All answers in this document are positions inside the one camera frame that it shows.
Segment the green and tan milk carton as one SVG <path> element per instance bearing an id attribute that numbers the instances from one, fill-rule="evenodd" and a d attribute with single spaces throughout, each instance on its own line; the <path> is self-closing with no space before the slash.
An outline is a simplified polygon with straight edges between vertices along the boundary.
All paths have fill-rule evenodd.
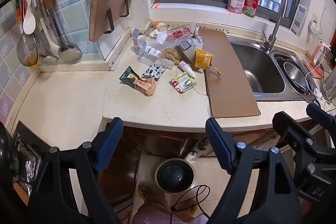
<path id="1" fill-rule="evenodd" d="M 150 77 L 148 79 L 142 79 L 135 71 L 128 66 L 124 73 L 120 76 L 119 80 L 131 88 L 145 94 L 146 96 L 152 96 L 156 89 L 155 78 Z"/>

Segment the black white patterned wrapper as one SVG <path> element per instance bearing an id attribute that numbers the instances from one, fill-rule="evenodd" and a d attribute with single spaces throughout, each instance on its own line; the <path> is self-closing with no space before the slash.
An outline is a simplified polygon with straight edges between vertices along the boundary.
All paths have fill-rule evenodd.
<path id="1" fill-rule="evenodd" d="M 142 77 L 145 77 L 146 79 L 154 78 L 155 80 L 159 80 L 164 74 L 165 70 L 165 66 L 152 64 L 142 74 Z"/>

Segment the red green snack wrapper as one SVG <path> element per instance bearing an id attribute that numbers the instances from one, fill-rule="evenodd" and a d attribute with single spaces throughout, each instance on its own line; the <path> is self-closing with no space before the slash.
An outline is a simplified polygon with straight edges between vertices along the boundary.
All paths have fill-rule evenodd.
<path id="1" fill-rule="evenodd" d="M 179 93 L 184 93 L 194 88 L 197 84 L 195 80 L 187 74 L 187 72 L 176 75 L 170 82 L 173 88 L 175 88 L 175 90 Z"/>

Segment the clear plastic water bottle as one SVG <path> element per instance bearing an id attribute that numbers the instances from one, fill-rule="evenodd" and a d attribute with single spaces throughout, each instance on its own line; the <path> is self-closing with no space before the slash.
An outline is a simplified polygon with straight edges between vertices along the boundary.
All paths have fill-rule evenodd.
<path id="1" fill-rule="evenodd" d="M 152 46 L 145 46 L 139 50 L 139 61 L 147 65 L 160 65 L 167 69 L 173 69 L 175 62 L 166 59 L 163 51 Z"/>

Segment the yellow paper bag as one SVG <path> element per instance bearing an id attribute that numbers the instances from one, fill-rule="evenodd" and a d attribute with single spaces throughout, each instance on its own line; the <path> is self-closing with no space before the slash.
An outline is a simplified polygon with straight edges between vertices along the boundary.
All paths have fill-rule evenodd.
<path id="1" fill-rule="evenodd" d="M 200 48 L 195 48 L 194 66 L 199 69 L 207 70 L 212 66 L 214 55 Z"/>

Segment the small white yogurt bottle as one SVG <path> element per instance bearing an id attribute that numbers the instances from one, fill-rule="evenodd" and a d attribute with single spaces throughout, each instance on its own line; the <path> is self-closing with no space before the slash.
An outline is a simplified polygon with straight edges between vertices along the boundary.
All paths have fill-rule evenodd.
<path id="1" fill-rule="evenodd" d="M 184 72 L 188 74 L 189 77 L 196 79 L 195 72 L 192 70 L 192 68 L 186 63 L 185 61 L 181 61 L 178 65 Z"/>

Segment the small purple white carton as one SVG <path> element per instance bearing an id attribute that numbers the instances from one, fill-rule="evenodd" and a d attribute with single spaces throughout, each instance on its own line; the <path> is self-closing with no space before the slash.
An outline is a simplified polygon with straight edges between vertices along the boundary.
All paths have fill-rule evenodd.
<path id="1" fill-rule="evenodd" d="M 132 33 L 134 51 L 139 55 L 147 46 L 146 36 L 137 28 L 133 30 Z"/>

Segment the tan loofah scrubber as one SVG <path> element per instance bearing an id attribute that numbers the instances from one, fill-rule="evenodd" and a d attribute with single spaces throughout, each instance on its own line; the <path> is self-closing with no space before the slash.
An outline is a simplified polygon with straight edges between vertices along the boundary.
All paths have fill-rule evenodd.
<path id="1" fill-rule="evenodd" d="M 164 50 L 165 58 L 178 65 L 182 61 L 182 54 L 176 48 L 167 48 Z"/>

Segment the large white brown milk carton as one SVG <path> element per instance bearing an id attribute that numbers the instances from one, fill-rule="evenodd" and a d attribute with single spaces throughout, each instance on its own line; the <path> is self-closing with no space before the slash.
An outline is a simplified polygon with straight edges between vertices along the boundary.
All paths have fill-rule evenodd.
<path id="1" fill-rule="evenodd" d="M 180 46 L 184 56 L 191 62 L 195 62 L 195 49 L 203 49 L 203 39 L 201 36 L 193 36 L 185 40 Z"/>

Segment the pink strawberry milk carton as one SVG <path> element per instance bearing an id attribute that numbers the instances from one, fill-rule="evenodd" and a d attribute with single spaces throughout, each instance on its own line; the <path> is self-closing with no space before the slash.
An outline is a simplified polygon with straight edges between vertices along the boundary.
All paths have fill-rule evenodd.
<path id="1" fill-rule="evenodd" d="M 171 42 L 180 38 L 190 38 L 193 36 L 198 36 L 198 27 L 195 23 L 190 23 L 184 26 L 179 26 L 171 28 L 166 31 L 167 42 Z"/>

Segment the round trash bin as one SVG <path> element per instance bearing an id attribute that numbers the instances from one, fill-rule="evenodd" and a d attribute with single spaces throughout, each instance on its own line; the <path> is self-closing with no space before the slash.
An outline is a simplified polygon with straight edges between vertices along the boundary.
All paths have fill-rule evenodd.
<path id="1" fill-rule="evenodd" d="M 195 182 L 194 167 L 183 159 L 168 159 L 155 170 L 155 183 L 166 193 L 178 194 L 189 190 Z"/>

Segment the chrome kitchen faucet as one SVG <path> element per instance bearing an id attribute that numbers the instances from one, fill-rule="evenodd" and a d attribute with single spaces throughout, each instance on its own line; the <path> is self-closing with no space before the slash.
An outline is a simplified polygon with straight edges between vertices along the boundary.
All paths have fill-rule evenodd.
<path id="1" fill-rule="evenodd" d="M 277 21 L 276 21 L 276 23 L 274 25 L 272 33 L 267 38 L 265 32 L 263 32 L 264 40 L 265 40 L 265 42 L 264 42 L 264 48 L 268 52 L 270 52 L 272 50 L 272 48 L 273 48 L 273 46 L 275 44 L 275 41 L 277 39 L 276 35 L 277 35 L 278 29 L 280 27 L 281 20 L 282 20 L 282 18 L 285 17 L 287 6 L 288 6 L 288 0 L 282 0 L 279 16 L 278 16 L 278 19 L 277 19 Z"/>

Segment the brown cardboard sheet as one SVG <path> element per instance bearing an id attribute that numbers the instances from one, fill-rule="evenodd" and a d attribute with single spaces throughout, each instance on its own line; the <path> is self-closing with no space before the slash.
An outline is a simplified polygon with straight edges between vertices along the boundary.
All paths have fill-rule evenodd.
<path id="1" fill-rule="evenodd" d="M 261 112 L 238 56 L 222 31 L 199 29 L 203 49 L 214 55 L 205 71 L 211 115 L 214 118 L 260 116 Z"/>

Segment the pink phone stand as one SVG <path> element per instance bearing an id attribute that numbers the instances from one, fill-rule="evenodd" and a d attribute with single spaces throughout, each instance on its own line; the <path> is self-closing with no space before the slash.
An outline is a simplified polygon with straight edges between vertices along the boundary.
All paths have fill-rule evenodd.
<path id="1" fill-rule="evenodd" d="M 315 48 L 312 55 L 307 56 L 304 60 L 304 63 L 311 73 L 312 77 L 316 79 L 323 78 L 323 60 L 327 56 L 330 51 L 330 47 L 325 43 L 319 43 L 319 45 Z"/>

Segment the stainless steel sink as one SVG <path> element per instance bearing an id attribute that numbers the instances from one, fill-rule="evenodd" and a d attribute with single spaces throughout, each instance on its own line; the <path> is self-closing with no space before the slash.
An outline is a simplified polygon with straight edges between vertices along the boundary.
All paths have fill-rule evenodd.
<path id="1" fill-rule="evenodd" d="M 292 51 L 274 46 L 267 51 L 261 42 L 230 36 L 257 101 L 317 102 L 317 87 L 307 67 Z"/>

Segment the steel ladle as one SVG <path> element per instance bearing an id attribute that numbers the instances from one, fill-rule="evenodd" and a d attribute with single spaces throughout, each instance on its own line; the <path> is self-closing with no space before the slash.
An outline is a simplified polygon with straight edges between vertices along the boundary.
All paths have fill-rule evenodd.
<path id="1" fill-rule="evenodd" d="M 66 42 L 62 34 L 60 33 L 60 29 L 54 22 L 51 16 L 51 12 L 54 10 L 54 0 L 41 0 L 42 3 L 42 11 L 44 12 L 44 18 L 47 21 L 46 25 L 50 27 L 55 34 L 55 39 L 51 40 L 53 45 L 58 46 L 58 56 L 64 63 L 73 64 L 82 58 L 82 52 L 79 50 L 78 46 Z"/>

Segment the steel slotted spoon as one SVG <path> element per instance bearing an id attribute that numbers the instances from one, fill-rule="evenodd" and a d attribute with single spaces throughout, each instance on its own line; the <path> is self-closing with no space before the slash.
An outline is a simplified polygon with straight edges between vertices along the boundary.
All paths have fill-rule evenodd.
<path id="1" fill-rule="evenodd" d="M 57 63 L 59 61 L 58 46 L 52 41 L 49 30 L 45 23 L 45 19 L 42 13 L 41 0 L 35 0 L 36 11 L 37 11 L 37 24 L 40 25 L 40 29 L 45 34 L 47 41 L 42 40 L 42 44 L 45 48 L 43 57 L 41 57 L 42 62 L 45 63 Z"/>

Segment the orange capped small jar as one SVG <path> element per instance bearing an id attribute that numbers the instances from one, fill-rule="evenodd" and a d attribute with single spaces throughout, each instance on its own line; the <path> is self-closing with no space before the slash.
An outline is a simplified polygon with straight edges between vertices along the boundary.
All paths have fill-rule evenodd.
<path id="1" fill-rule="evenodd" d="M 153 28 L 155 28 L 159 32 L 165 32 L 168 30 L 168 26 L 163 22 L 154 22 Z"/>

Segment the steel mesh strainer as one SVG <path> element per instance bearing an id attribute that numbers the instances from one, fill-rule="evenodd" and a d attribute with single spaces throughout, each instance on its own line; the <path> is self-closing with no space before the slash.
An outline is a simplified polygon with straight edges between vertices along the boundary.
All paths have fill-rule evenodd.
<path id="1" fill-rule="evenodd" d="M 25 67 L 37 65 L 39 53 L 37 43 L 32 35 L 23 33 L 17 43 L 18 60 Z"/>

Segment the white rice spoon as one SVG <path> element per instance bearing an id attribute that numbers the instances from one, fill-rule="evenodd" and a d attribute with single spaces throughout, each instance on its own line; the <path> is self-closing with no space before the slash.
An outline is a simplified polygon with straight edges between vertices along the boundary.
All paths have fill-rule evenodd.
<path id="1" fill-rule="evenodd" d="M 36 19 L 31 11 L 31 5 L 32 0 L 27 0 L 27 10 L 23 20 L 23 30 L 27 35 L 33 34 L 36 28 Z"/>

